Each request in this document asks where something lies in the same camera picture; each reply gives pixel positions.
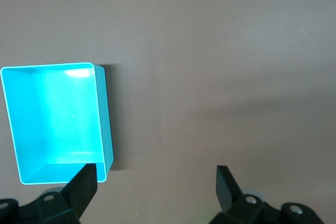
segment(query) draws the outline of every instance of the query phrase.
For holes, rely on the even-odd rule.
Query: gray surface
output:
[[[336,220],[335,0],[0,0],[0,65],[104,65],[115,163],[82,223],[208,223],[216,165]],[[0,94],[0,198],[20,184]]]

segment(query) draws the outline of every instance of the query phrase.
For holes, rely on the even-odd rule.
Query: open box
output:
[[[96,163],[98,182],[107,179],[113,151],[103,67],[4,67],[1,79],[23,184],[67,183],[86,163]]]

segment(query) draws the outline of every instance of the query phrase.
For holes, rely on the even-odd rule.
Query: black mechanical part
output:
[[[210,224],[324,224],[305,205],[286,203],[277,210],[254,195],[244,195],[227,166],[217,167],[216,193],[223,212]]]
[[[1,199],[0,223],[80,224],[79,218],[96,191],[96,165],[86,164],[60,193],[43,194],[21,207],[14,199]]]

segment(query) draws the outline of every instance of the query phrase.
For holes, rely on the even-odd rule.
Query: plastic box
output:
[[[107,179],[113,151],[103,67],[4,67],[1,79],[23,184],[67,183],[86,163],[96,163],[98,182]]]

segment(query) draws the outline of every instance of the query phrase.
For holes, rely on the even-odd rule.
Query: screw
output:
[[[250,204],[256,204],[257,203],[256,198],[252,197],[252,196],[247,196],[246,201],[249,202]]]
[[[296,205],[291,205],[289,209],[295,214],[299,214],[299,215],[303,214],[302,209]]]
[[[4,203],[1,203],[0,204],[0,209],[4,209],[8,206],[8,203],[7,202],[4,202]]]
[[[52,199],[54,199],[54,196],[52,194],[44,197],[44,201],[49,201],[49,200],[52,200]]]

